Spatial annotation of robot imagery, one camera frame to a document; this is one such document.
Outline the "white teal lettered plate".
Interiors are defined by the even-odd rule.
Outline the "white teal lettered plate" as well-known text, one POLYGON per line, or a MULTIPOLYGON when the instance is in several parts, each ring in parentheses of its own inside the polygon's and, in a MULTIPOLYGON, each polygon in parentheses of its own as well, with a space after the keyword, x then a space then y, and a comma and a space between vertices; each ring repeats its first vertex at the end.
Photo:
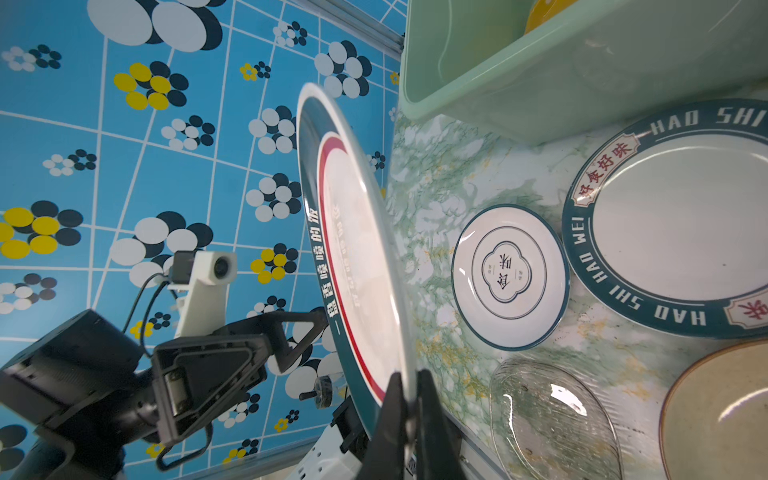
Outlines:
POLYGON ((717 99, 607 140, 563 205, 568 261, 614 313, 668 334, 767 332, 767 104, 717 99))

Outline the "yellow polka dot plate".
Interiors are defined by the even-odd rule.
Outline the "yellow polka dot plate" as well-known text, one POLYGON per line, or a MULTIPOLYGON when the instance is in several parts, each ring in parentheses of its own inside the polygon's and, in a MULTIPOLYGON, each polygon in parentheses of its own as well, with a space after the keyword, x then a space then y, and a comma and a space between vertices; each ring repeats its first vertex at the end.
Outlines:
POLYGON ((529 12, 525 33, 532 32, 576 2, 577 0, 537 0, 529 12))

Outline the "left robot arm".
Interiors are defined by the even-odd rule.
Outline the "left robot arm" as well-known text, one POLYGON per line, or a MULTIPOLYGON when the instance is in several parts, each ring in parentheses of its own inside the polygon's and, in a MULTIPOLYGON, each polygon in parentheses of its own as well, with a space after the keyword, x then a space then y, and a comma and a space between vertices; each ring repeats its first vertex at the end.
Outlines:
POLYGON ((274 311, 142 347, 92 310, 63 323, 1 369, 1 401, 32 423, 37 442, 20 479, 115 479, 125 446, 164 451, 197 432, 267 377, 298 361, 327 327, 321 311, 274 311))

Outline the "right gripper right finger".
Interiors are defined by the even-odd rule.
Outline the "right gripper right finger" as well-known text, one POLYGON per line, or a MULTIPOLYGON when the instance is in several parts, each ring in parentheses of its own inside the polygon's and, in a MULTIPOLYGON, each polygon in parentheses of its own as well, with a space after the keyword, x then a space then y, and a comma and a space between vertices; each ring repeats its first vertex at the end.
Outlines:
POLYGON ((454 436, 449 429, 431 373, 417 374, 416 460, 418 479, 464 480, 454 436))

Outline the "large white red-rimmed plate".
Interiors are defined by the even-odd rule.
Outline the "large white red-rimmed plate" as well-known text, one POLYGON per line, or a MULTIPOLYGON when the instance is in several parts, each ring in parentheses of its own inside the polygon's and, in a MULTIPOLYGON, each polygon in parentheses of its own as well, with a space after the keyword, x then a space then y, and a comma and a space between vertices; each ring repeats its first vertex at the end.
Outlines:
POLYGON ((405 400, 416 398, 417 361, 391 223, 368 156, 319 85, 302 87, 296 126, 322 301, 354 406, 372 434, 393 374, 405 400))

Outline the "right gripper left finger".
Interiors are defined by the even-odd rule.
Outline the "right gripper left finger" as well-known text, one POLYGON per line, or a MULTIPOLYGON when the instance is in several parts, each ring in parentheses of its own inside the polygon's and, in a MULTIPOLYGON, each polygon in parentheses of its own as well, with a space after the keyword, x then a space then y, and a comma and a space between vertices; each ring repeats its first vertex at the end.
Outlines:
POLYGON ((412 413, 412 403, 405 398, 402 376, 393 373, 357 480, 404 478, 406 446, 409 444, 407 422, 412 419, 412 413))

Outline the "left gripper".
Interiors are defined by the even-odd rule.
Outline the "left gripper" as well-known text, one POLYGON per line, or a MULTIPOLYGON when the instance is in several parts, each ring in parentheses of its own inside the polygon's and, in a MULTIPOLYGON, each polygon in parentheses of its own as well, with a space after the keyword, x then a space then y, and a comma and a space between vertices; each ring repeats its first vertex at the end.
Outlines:
POLYGON ((266 379, 270 357, 287 371, 327 326, 324 310, 273 311, 226 324, 212 336, 157 346, 151 364, 160 443, 180 443, 238 403, 266 379))

